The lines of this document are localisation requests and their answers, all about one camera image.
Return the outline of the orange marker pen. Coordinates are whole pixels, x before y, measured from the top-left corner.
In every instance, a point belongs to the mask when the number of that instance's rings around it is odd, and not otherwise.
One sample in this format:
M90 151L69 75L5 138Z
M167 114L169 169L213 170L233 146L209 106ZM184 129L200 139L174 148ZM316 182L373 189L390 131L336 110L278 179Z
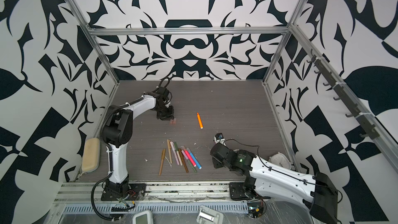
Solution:
M202 122L202 119L201 119L201 116L200 116L199 113L197 113L197 119L198 119L198 123L199 123L200 129L203 129L204 126L203 126L203 122Z

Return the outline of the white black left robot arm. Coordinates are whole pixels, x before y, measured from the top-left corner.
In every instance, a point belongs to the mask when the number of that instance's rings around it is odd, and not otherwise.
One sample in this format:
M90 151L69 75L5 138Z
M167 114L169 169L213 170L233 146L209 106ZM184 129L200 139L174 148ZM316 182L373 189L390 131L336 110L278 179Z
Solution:
M156 118L162 121L175 120L174 107L171 105L172 93L167 88L171 82L162 79L153 91L143 94L132 102L123 105L112 105L108 108L104 122L99 131L100 140L108 153L108 174L97 181L92 190L90 201L96 215L109 222L116 222L121 217L105 216L95 206L94 193L99 184L104 184L104 191L114 199L124 201L129 197L129 174L126 167L127 144L133 134L133 121L146 111L155 111Z

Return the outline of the blue marker pen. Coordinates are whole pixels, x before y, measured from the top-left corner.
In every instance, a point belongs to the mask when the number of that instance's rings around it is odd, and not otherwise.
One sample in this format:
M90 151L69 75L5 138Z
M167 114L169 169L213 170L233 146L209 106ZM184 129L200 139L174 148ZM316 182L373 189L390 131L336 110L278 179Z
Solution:
M201 170L202 166L199 164L198 160L196 159L196 157L194 156L192 151L189 148L187 148L187 151L188 151L189 155L191 156L191 158L192 158L192 160L194 162L194 166Z

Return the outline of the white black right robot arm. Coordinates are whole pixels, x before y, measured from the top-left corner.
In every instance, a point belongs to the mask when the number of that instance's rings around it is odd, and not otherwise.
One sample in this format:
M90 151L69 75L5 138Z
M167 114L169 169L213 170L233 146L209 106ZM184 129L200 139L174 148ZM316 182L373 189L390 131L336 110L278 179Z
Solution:
M309 211L325 224L338 224L339 191L324 173L303 174L272 164L246 150L217 143L210 150L214 168L245 177L238 190L249 200L279 199Z

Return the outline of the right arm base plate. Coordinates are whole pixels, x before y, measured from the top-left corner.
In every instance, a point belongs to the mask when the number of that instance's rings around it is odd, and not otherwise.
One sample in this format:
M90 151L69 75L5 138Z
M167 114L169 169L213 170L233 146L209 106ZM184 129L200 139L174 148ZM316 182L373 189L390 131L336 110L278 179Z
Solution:
M244 189L244 183L229 183L230 198L233 201L248 201L257 198L256 193Z

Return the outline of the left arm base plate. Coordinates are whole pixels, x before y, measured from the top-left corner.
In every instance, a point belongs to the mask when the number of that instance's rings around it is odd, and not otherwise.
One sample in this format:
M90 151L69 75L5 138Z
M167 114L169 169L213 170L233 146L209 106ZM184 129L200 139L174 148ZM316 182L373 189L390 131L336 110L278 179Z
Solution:
M101 201L117 201L119 199L135 201L146 194L146 186L144 183L129 183L120 192L114 186L104 186Z

